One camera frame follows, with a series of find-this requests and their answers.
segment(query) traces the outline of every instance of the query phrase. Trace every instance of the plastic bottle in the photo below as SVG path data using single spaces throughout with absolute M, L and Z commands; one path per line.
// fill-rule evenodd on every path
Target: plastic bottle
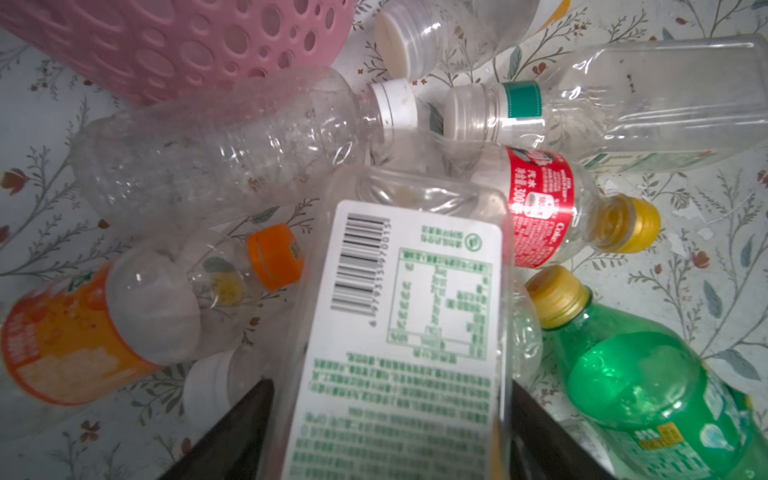
M 446 137 L 552 149 L 593 173 L 699 167 L 768 136 L 768 43 L 582 47 L 536 81 L 453 88 L 444 121 Z
M 376 45 L 394 78 L 475 70 L 562 18 L 571 0 L 390 0 Z
M 353 93 L 291 68 L 91 122 L 70 162 L 91 206 L 132 235 L 211 227 L 316 196 L 339 165 L 415 127 L 406 81 Z
M 509 199 L 514 218 L 517 266 L 563 263 L 586 246 L 639 253 L 661 229 L 653 204 L 623 194 L 604 196 L 581 165 L 570 164 L 555 152 L 449 141 L 420 132 L 398 139 L 387 162 L 500 190 Z
M 34 290 L 0 325 L 0 440 L 39 432 L 142 376 L 228 348 L 303 256 L 280 224 L 246 244 L 212 230 L 158 237 Z
M 317 222 L 257 478 L 490 478 L 512 386 L 506 199 L 358 166 Z
M 672 330 L 593 303 L 567 269 L 526 284 L 568 398 L 648 478 L 765 478 L 768 444 L 749 399 Z
M 292 315 L 293 304 L 261 319 L 250 336 L 250 344 L 192 365 L 184 380 L 182 402 L 184 415 L 193 425 L 210 429 L 261 379 L 276 378 L 285 356 Z

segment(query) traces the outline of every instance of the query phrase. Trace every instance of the white bottle cap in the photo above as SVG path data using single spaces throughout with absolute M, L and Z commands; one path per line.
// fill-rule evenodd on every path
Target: white bottle cap
M 420 0 L 390 0 L 376 16 L 376 44 L 394 78 L 418 80 L 437 65 L 437 33 Z
M 487 135 L 488 105 L 480 84 L 451 88 L 445 97 L 443 134 L 452 140 L 492 141 Z
M 390 80 L 370 86 L 379 104 L 385 143 L 419 126 L 416 96 L 407 80 Z
M 230 411 L 227 377 L 234 350 L 217 353 L 192 365 L 184 380 L 184 416 L 198 428 L 210 429 Z

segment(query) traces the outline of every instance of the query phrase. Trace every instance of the bottle cap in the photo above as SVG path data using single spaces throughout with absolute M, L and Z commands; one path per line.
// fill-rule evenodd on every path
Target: bottle cap
M 651 202 L 616 195 L 598 222 L 595 246 L 611 253 L 638 253 L 650 247 L 661 231 L 661 215 Z
M 556 329 L 571 321 L 587 306 L 590 293 L 576 276 L 562 265 L 549 266 L 525 283 L 536 307 L 541 328 Z
M 370 86 L 379 104 L 385 143 L 419 126 L 419 107 L 407 80 L 400 78 Z
M 304 255 L 291 229 L 284 223 L 252 233 L 248 254 L 253 269 L 268 290 L 297 282 L 304 270 Z
M 485 124 L 488 120 L 486 101 L 482 84 L 451 88 L 445 97 L 443 134 L 453 140 L 492 141 Z
M 181 401 L 192 425 L 209 429 L 230 411 L 227 377 L 234 353 L 230 350 L 198 360 L 187 373 Z
M 437 65 L 437 30 L 421 0 L 389 0 L 376 16 L 376 44 L 389 74 L 418 80 Z

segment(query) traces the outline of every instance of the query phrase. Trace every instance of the yellow bottle cap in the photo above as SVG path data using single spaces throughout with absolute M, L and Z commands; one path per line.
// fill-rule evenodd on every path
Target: yellow bottle cap
M 304 255 L 291 229 L 284 223 L 252 233 L 248 254 L 253 269 L 268 290 L 297 282 L 304 270 Z
M 549 266 L 525 283 L 542 329 L 556 329 L 571 321 L 589 303 L 590 293 L 561 265 Z
M 616 195 L 598 221 L 595 246 L 604 252 L 638 253 L 650 247 L 661 231 L 661 215 L 651 202 Z

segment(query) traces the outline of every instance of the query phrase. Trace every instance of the floral tablecloth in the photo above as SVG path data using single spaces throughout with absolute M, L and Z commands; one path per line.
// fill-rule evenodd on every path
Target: floral tablecloth
M 388 78 L 373 35 L 386 0 L 359 0 L 349 41 L 335 66 L 353 84 Z M 440 71 L 413 83 L 437 108 L 454 84 L 535 78 L 579 45 L 765 32 L 766 0 L 594 0 L 476 71 Z M 717 76 L 717 65 L 712 65 Z M 87 78 L 0 31 L 0 301 L 130 248 L 82 198 L 66 155 L 89 120 L 127 107 Z M 768 159 L 757 149 L 687 174 L 603 177 L 607 192 L 651 200 L 664 229 L 631 256 L 583 252 L 569 266 L 599 300 L 675 329 L 726 381 L 751 394 L 768 431 Z M 287 222 L 301 237 L 313 228 L 316 199 L 264 210 L 228 231 L 242 236 Z M 293 289 L 267 296 L 242 338 Z M 531 390 L 557 419 L 575 412 L 545 358 Z M 9 480 L 156 478 L 202 431 L 184 417 L 188 365 L 168 368 L 94 403 L 46 432 L 0 445 Z

